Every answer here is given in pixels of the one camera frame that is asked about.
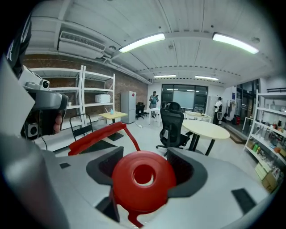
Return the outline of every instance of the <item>ceiling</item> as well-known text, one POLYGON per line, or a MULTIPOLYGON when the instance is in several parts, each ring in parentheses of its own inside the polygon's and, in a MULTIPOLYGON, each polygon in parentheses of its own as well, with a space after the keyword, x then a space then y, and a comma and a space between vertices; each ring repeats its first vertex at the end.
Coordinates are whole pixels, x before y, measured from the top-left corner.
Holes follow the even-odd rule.
POLYGON ((205 83, 227 87, 283 72, 282 49, 264 18, 246 1, 238 0, 45 1, 32 13, 32 38, 26 53, 57 54, 60 32, 72 30, 106 46, 105 64, 140 80, 176 74, 178 81, 192 84, 198 81, 195 75, 215 76, 218 82, 205 83), (128 53, 117 51, 159 32, 165 34, 164 41, 128 53), (250 54, 213 41, 214 32, 235 37, 259 52, 250 54))

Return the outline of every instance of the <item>white shirt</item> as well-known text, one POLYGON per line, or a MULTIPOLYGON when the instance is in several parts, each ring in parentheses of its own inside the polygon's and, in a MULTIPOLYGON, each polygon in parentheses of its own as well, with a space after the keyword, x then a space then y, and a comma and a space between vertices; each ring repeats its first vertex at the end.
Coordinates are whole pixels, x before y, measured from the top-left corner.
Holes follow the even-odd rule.
POLYGON ((217 101, 216 104, 215 104, 215 106, 217 107, 217 108, 215 109, 215 112, 218 112, 220 105, 222 105, 222 102, 221 102, 221 101, 217 101))

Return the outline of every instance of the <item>brown wall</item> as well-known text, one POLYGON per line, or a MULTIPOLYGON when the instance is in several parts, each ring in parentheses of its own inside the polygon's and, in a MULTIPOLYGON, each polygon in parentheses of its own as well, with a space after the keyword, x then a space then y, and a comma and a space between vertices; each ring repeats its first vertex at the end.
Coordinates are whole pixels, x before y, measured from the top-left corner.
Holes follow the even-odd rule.
MULTIPOLYGON (((73 68, 80 69, 81 65, 86 66, 86 71, 96 72, 113 76, 115 73, 115 110, 120 111, 120 93, 124 91, 136 92, 136 102, 143 102, 147 104, 147 84, 140 82, 139 80, 128 76, 115 69, 103 66, 101 64, 85 61, 82 59, 71 58, 60 55, 26 55, 24 59, 24 65, 28 68, 73 68)), ((50 81, 50 87, 75 87, 76 81, 68 78, 55 78, 48 79, 50 81)), ((106 81, 106 88, 109 88, 112 81, 106 81)), ((99 81, 85 80, 85 87, 104 88, 104 83, 99 81)), ((69 97, 69 102, 75 104, 75 93, 66 93, 69 97)), ((96 93, 85 93, 85 103, 95 102, 96 93)), ((106 106, 107 110, 110 110, 112 106, 106 106)), ((68 110, 66 117, 74 115, 72 110, 68 110)), ((86 107, 86 113, 88 114, 100 114, 104 113, 104 106, 86 107)))

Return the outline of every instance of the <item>person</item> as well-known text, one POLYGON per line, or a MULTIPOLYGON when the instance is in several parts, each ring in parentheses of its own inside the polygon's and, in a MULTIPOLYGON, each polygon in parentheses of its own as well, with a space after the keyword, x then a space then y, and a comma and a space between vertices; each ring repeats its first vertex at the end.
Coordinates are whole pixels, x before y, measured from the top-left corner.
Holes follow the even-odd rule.
MULTIPOLYGON (((31 27, 32 25, 31 25, 31 14, 30 14, 27 20, 18 29, 16 36, 12 40, 8 49, 4 52, 6 59, 17 79, 19 79, 21 76, 23 59, 32 36, 31 27)), ((53 126, 55 134, 60 132, 60 127, 62 122, 63 118, 60 111, 55 119, 55 124, 53 126)))
POLYGON ((219 120, 218 120, 218 111, 219 111, 219 106, 222 105, 222 98, 219 97, 214 108, 214 118, 213 118, 213 124, 218 125, 219 124, 219 120))
MULTIPOLYGON (((150 109, 157 107, 157 102, 159 101, 159 99, 158 99, 158 95, 156 95, 156 91, 153 91, 153 94, 150 96, 149 101, 150 101, 150 105, 149 105, 150 109)), ((151 112, 152 118, 155 118, 154 113, 155 113, 154 111, 151 112)))

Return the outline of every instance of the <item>finger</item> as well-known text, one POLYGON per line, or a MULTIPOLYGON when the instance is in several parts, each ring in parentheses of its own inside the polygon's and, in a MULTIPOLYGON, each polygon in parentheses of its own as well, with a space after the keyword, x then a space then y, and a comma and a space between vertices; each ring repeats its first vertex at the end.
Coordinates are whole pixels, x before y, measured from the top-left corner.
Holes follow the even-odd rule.
POLYGON ((60 114, 58 114, 58 116, 55 118, 55 123, 60 125, 62 124, 63 118, 60 114))
POLYGON ((61 125, 58 125, 58 124, 54 125, 54 131, 55 131, 56 134, 59 133, 60 128, 61 128, 61 125))

